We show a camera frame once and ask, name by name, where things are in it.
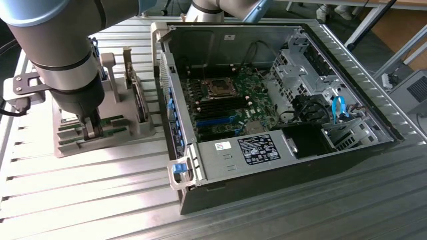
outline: power supply label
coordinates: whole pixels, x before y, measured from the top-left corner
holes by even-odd
[[[239,139],[239,145],[249,165],[281,159],[281,154],[270,134]]]

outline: blue cable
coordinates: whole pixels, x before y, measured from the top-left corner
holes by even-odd
[[[337,104],[341,100],[341,110],[339,110],[339,114],[346,114],[346,117],[350,117],[350,114],[347,112],[347,106],[346,106],[346,99],[343,96],[337,96],[334,98],[334,102],[333,102],[333,114],[334,114],[334,124],[337,124]]]

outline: white label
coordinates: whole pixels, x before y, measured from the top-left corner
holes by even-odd
[[[227,141],[227,142],[215,143],[215,147],[217,147],[217,151],[222,151],[226,149],[231,149],[233,145],[230,144],[230,141]]]
[[[234,41],[237,39],[237,35],[226,35],[225,41]]]

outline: motherboard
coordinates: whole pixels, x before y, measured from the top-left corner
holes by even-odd
[[[243,67],[234,76],[182,80],[198,141],[210,142],[270,131],[279,116],[263,76]]]

